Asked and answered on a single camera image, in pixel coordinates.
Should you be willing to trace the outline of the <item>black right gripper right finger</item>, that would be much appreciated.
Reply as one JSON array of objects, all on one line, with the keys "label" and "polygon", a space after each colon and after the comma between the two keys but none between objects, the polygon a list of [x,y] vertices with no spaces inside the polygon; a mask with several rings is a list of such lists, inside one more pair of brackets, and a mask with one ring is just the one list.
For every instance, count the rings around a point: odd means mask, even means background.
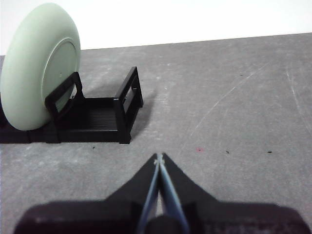
[{"label": "black right gripper right finger", "polygon": [[193,182],[166,154],[165,181],[192,234],[307,234],[309,227],[292,208],[270,203],[221,201]]}]

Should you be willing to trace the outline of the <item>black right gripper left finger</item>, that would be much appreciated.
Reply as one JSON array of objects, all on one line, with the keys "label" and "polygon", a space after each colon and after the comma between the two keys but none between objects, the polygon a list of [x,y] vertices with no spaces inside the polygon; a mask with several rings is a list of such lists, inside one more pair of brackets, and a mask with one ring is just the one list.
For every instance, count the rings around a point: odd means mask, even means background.
[{"label": "black right gripper left finger", "polygon": [[28,209],[16,234],[134,234],[143,229],[157,196],[158,158],[101,200],[54,201]]}]

